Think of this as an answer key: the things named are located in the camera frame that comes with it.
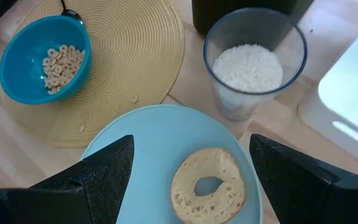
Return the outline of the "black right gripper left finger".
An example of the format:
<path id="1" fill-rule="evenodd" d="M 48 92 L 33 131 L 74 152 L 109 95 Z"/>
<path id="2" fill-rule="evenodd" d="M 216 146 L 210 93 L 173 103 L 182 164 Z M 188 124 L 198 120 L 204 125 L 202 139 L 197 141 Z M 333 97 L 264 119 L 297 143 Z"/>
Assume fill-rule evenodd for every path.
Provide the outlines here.
<path id="1" fill-rule="evenodd" d="M 115 224 L 133 159 L 126 135 L 29 188 L 0 188 L 0 224 Z"/>

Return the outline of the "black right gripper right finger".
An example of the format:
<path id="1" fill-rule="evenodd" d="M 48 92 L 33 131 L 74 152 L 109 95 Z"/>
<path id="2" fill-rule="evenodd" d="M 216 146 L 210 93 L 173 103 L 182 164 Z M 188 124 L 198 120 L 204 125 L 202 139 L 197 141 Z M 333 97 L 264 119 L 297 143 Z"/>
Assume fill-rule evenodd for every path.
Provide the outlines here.
<path id="1" fill-rule="evenodd" d="M 280 224 L 358 224 L 358 175 L 260 134 L 249 151 Z"/>

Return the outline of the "bagel half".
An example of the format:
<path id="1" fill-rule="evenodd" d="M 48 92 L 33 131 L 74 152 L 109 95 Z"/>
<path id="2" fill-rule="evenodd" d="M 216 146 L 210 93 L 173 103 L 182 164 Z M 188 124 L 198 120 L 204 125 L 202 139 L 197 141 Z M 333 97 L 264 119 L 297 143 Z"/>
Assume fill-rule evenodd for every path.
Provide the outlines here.
<path id="1" fill-rule="evenodd" d="M 222 180 L 212 193 L 197 196 L 197 181 Z M 246 187 L 231 153 L 221 148 L 200 149 L 189 155 L 176 171 L 170 187 L 175 214 L 185 224 L 224 224 L 236 216 L 246 200 Z"/>

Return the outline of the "dark metal spoon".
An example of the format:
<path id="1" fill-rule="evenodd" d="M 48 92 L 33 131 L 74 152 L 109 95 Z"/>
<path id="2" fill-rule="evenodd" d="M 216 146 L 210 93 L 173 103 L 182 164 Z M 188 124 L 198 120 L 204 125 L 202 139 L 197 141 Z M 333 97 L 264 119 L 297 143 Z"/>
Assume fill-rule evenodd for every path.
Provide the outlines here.
<path id="1" fill-rule="evenodd" d="M 74 10 L 68 9 L 66 7 L 66 4 L 64 2 L 64 0 L 60 0 L 61 4 L 62 4 L 62 8 L 63 11 L 61 12 L 62 16 L 67 16 L 67 17 L 71 17 L 74 18 L 75 20 L 77 20 L 81 25 L 84 24 L 83 19 L 81 18 L 81 16 L 75 12 Z"/>

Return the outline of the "light blue plate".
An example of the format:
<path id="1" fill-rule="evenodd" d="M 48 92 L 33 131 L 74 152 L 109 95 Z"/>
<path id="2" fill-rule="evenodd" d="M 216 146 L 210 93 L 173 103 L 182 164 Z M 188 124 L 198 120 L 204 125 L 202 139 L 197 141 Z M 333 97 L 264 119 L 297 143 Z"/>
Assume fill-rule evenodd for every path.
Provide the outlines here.
<path id="1" fill-rule="evenodd" d="M 173 176 L 190 154 L 206 147 L 228 150 L 246 185 L 245 204 L 227 224 L 262 224 L 259 180 L 252 161 L 219 122 L 185 106 L 146 106 L 108 124 L 90 142 L 82 157 L 129 134 L 134 137 L 134 160 L 116 224 L 182 224 L 170 202 Z"/>

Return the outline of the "white plastic bin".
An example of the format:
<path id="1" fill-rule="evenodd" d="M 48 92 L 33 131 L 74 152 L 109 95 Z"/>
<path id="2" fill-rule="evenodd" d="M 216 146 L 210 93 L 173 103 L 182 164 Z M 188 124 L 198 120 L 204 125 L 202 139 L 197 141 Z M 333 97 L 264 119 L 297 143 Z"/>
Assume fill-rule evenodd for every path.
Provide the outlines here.
<path id="1" fill-rule="evenodd" d="M 358 159 L 358 37 L 298 105 L 298 115 Z"/>

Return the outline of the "teal bowl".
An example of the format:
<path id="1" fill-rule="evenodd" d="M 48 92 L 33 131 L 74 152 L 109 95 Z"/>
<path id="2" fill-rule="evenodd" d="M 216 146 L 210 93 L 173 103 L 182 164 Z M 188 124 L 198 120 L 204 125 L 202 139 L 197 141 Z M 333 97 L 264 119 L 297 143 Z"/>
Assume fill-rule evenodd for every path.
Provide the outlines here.
<path id="1" fill-rule="evenodd" d="M 73 45 L 85 51 L 84 61 L 73 79 L 56 94 L 44 87 L 42 60 L 47 50 Z M 67 16 L 49 16 L 26 25 L 8 43 L 0 62 L 0 82 L 4 93 L 14 101 L 39 105 L 62 101 L 80 91 L 92 69 L 90 35 L 86 27 Z"/>

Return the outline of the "round woven beige placemat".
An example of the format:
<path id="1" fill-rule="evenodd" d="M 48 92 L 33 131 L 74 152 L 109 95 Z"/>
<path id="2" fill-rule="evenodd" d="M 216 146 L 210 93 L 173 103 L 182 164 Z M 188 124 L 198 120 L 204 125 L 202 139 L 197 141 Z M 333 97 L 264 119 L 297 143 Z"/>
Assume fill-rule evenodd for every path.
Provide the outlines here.
<path id="1" fill-rule="evenodd" d="M 25 105 L 2 100 L 25 132 L 56 147 L 85 147 L 110 121 L 163 101 L 180 71 L 183 24 L 170 0 L 65 0 L 90 35 L 92 70 L 71 98 Z"/>

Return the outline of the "clear cup with white filling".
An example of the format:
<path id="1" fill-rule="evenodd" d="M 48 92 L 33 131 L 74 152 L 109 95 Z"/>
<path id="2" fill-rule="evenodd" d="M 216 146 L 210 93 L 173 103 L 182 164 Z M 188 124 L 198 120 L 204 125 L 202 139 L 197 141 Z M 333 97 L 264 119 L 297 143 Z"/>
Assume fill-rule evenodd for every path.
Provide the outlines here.
<path id="1" fill-rule="evenodd" d="M 209 30 L 203 58 L 217 107 L 231 121 L 249 119 L 301 75 L 308 58 L 298 24 L 272 9 L 230 12 Z"/>

